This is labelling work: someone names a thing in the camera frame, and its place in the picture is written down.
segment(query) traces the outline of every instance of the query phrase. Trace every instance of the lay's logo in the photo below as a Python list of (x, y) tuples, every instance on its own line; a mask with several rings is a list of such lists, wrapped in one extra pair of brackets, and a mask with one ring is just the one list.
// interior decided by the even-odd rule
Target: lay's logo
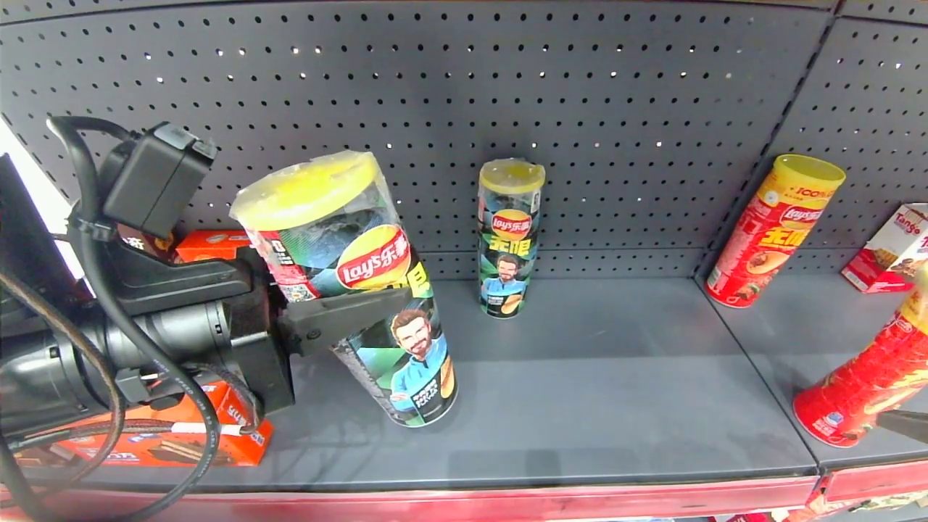
[(506, 208), (493, 215), (493, 232), (508, 241), (519, 241), (532, 229), (532, 217), (521, 210)]
[(817, 210), (802, 206), (791, 206), (783, 213), (783, 217), (780, 218), (780, 223), (784, 227), (794, 230), (810, 229), (821, 217), (821, 213), (821, 209)]
[(345, 288), (384, 288), (406, 275), (411, 258), (403, 230), (396, 225), (380, 225), (352, 241), (335, 270)]

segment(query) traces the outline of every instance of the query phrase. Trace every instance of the barcode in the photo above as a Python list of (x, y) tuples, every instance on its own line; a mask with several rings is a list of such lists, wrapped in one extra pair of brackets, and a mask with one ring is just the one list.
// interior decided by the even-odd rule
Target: barcode
[(718, 267), (712, 269), (712, 273), (709, 274), (709, 286), (715, 288), (715, 284), (718, 282), (718, 277), (722, 275), (722, 272), (719, 271)]

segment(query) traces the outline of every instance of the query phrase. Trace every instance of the cable tie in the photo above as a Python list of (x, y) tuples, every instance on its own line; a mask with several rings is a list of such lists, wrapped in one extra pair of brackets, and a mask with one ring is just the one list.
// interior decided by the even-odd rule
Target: cable tie
[(118, 233), (116, 227), (110, 223), (87, 221), (77, 215), (71, 216), (69, 221), (72, 227), (81, 232), (90, 232), (94, 241), (112, 241)]

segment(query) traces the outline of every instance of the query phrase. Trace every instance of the wafer box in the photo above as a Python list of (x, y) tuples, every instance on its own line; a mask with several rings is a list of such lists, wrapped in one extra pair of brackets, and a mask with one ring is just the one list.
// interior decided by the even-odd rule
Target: wafer box
[(908, 292), (928, 260), (928, 203), (906, 203), (841, 271), (865, 294)]
[[(227, 383), (217, 382), (204, 385), (203, 391), (216, 408), (219, 422), (222, 424), (245, 425), (249, 415), (248, 403)], [(200, 411), (190, 398), (184, 396), (176, 406), (163, 411), (142, 407), (129, 410), (126, 420), (153, 419), (175, 423), (202, 423)], [(72, 425), (84, 425), (106, 422), (108, 414), (84, 419)], [(261, 462), (267, 445), (274, 431), (266, 419), (261, 422), (255, 433), (250, 435), (222, 435), (219, 438), (219, 451), (213, 465), (254, 466)], [(58, 446), (76, 453), (84, 459), (97, 454), (106, 435), (81, 437), (59, 442)], [(142, 465), (142, 466), (192, 466), (203, 453), (206, 436), (202, 433), (152, 433), (123, 434), (109, 458), (103, 463), (108, 465)]]

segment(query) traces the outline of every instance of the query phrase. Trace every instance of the yellow plastic lid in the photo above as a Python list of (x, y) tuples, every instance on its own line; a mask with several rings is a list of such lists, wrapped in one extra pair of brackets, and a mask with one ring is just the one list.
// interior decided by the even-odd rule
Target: yellow plastic lid
[(480, 184), (500, 194), (522, 194), (541, 189), (545, 167), (525, 160), (493, 160), (480, 169)]
[(841, 167), (818, 158), (801, 154), (782, 154), (777, 156), (774, 168), (792, 176), (807, 177), (817, 180), (820, 185), (838, 187), (844, 183), (847, 175)]
[(240, 190), (229, 215), (249, 230), (284, 230), (339, 210), (380, 171), (371, 152), (346, 150), (269, 174)]

